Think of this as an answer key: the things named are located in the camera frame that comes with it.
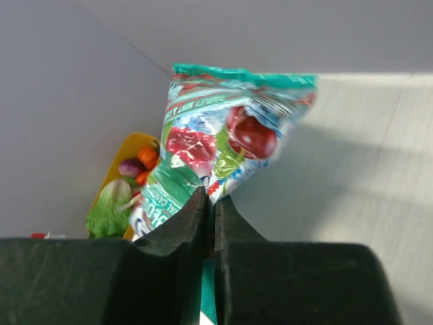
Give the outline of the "teal Fox's candy bag front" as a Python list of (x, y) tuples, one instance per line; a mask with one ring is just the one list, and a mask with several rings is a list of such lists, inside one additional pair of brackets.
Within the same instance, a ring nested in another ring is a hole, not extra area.
[(315, 74), (175, 64), (156, 167), (130, 216), (140, 324), (224, 319), (233, 247), (263, 237), (231, 193), (277, 160), (314, 106)]

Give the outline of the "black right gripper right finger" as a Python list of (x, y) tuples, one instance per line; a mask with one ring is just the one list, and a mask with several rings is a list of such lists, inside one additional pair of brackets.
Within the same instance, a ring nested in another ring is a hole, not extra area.
[(278, 242), (224, 198), (215, 210), (219, 324), (400, 324), (386, 274), (362, 244)]

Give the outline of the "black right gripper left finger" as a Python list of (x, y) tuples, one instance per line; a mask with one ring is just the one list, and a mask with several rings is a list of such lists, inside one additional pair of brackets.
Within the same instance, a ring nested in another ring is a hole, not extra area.
[(2, 324), (198, 324), (206, 193), (144, 237), (1, 241)]

